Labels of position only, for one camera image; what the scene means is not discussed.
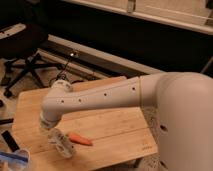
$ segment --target screw hole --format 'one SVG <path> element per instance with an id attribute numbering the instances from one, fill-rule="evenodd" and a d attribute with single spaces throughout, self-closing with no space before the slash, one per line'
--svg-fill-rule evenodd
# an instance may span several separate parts
<path id="1" fill-rule="evenodd" d="M 168 168 L 167 168 L 167 166 L 166 166 L 166 164 L 164 162 L 160 161 L 160 164 L 161 164 L 161 166 L 164 167 L 164 169 L 168 170 Z"/>
<path id="2" fill-rule="evenodd" d="M 160 125 L 160 128 L 161 128 L 161 130 L 162 130 L 162 131 L 164 131 L 164 132 L 168 132 L 167 127 L 165 127 L 164 125 Z"/>

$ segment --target chair wheel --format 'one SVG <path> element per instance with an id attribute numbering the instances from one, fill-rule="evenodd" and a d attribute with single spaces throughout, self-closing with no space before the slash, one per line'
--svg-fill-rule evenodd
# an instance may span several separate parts
<path id="1" fill-rule="evenodd" d="M 4 106 L 4 102 L 2 100 L 0 100 L 0 107 Z"/>
<path id="2" fill-rule="evenodd" d="M 13 72 L 13 70 L 12 70 L 11 68 L 7 68 L 7 67 L 6 67 L 5 72 L 6 72 L 7 74 L 10 74 L 10 73 Z"/>
<path id="3" fill-rule="evenodd" d="M 11 97 L 13 94 L 12 94 L 12 92 L 10 91 L 10 90 L 5 90 L 5 92 L 4 92 L 4 96 L 5 97 L 7 97 L 7 98 L 9 98 L 9 97 Z"/>

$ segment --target desk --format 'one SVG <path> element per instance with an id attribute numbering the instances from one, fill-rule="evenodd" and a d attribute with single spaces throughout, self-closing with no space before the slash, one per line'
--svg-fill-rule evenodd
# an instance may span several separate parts
<path id="1" fill-rule="evenodd" d="M 76 83 L 74 91 L 125 79 Z M 76 132 L 92 140 L 93 146 L 75 145 L 77 153 L 65 159 L 39 131 L 42 98 L 48 89 L 23 92 L 19 96 L 12 134 L 20 147 L 27 148 L 36 171 L 95 170 L 157 153 L 157 146 L 138 107 L 73 112 L 57 126 L 62 132 Z"/>

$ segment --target table leg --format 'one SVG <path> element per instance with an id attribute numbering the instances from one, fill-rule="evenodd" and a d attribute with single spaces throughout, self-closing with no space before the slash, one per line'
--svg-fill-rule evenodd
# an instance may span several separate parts
<path id="1" fill-rule="evenodd" d="M 135 160 L 135 163 L 133 164 L 133 167 L 134 167 L 134 168 L 138 168 L 138 166 L 139 166 L 139 164 L 140 164 L 140 162 L 141 162 L 142 159 L 143 159 L 143 158 L 136 159 L 136 160 Z"/>

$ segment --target floor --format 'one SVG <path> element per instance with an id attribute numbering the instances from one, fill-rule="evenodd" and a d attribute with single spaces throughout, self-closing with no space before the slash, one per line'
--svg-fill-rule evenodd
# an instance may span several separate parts
<path id="1" fill-rule="evenodd" d="M 15 76 L 18 71 L 14 70 L 14 72 L 11 74 L 12 76 Z M 43 69 L 39 71 L 39 75 L 42 75 L 42 81 L 45 85 L 49 86 L 49 83 L 51 79 L 53 79 L 59 71 L 56 69 Z M 4 66 L 3 66 L 3 60 L 0 60 L 0 80 L 4 75 Z M 72 73 L 66 72 L 66 75 L 68 79 L 72 82 L 75 80 L 84 80 L 83 78 L 76 76 Z M 37 89 L 38 86 L 35 84 L 35 82 L 32 80 L 31 75 L 27 75 L 24 77 L 17 85 L 12 88 L 13 96 L 9 99 L 5 98 L 3 96 L 4 87 L 0 87 L 0 99 L 2 99 L 5 103 L 5 106 L 0 109 L 0 119 L 2 118 L 10 118 L 13 117 L 15 110 L 16 110 L 16 103 L 18 99 L 18 95 L 22 91 L 27 91 L 31 89 Z M 151 126 L 151 130 L 153 132 L 154 137 L 157 137 L 156 133 L 156 110 L 152 107 L 147 107 L 143 109 L 145 117 L 147 119 L 148 124 Z M 0 126 L 0 133 L 4 130 L 10 130 L 11 124 Z M 0 137 L 0 150 L 6 150 L 7 146 Z M 137 169 L 132 168 L 132 163 L 134 161 L 127 162 L 125 164 L 119 164 L 116 166 L 112 166 L 109 168 L 101 169 L 100 171 L 156 171 L 157 170 L 157 163 L 158 163 L 158 156 L 153 155 L 149 157 L 145 157 L 142 162 L 140 163 L 139 167 Z"/>

